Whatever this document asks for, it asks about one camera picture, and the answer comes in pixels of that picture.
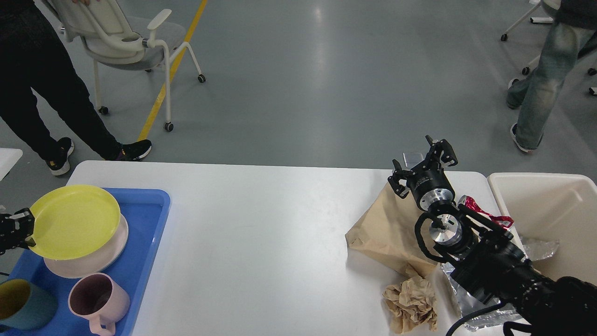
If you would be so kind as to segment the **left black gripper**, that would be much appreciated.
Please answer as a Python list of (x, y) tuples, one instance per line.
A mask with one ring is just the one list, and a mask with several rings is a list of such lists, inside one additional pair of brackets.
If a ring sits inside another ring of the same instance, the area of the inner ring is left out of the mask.
[(17, 211), (13, 215), (2, 213), (0, 215), (0, 254), (20, 247), (30, 249), (36, 247), (32, 236), (14, 236), (15, 229), (34, 229), (35, 217), (29, 208)]

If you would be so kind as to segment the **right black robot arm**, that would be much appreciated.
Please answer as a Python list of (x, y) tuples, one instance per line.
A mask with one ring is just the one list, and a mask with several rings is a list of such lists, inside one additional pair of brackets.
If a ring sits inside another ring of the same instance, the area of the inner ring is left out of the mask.
[(489, 216), (469, 208), (456, 193), (444, 168), (458, 160), (447, 140), (426, 135), (430, 149), (409, 170), (393, 160), (388, 183), (404, 199), (411, 194), (422, 211), (414, 234), (422, 253), (432, 261), (454, 267), (451, 278), (478, 301), (499, 303), (465, 315), (446, 332), (510, 304), (525, 323), (506, 322), (503, 333), (515, 330), (531, 336), (594, 336), (596, 287), (575, 277), (552, 280), (533, 268), (513, 242), (513, 234)]

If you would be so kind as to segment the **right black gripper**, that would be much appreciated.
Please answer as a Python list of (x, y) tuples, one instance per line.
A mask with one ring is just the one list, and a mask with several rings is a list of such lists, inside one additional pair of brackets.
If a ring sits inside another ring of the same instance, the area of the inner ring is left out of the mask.
[[(388, 183), (394, 193), (405, 199), (411, 191), (417, 207), (424, 212), (443, 212), (446, 207), (454, 205), (455, 191), (446, 178), (444, 169), (456, 166), (458, 159), (452, 145), (447, 140), (434, 140), (430, 135), (425, 139), (430, 149), (421, 162), (420, 172), (412, 175), (411, 170), (405, 170), (397, 159), (393, 159), (393, 173), (388, 177)], [(408, 181), (409, 187), (400, 184), (401, 180)]]

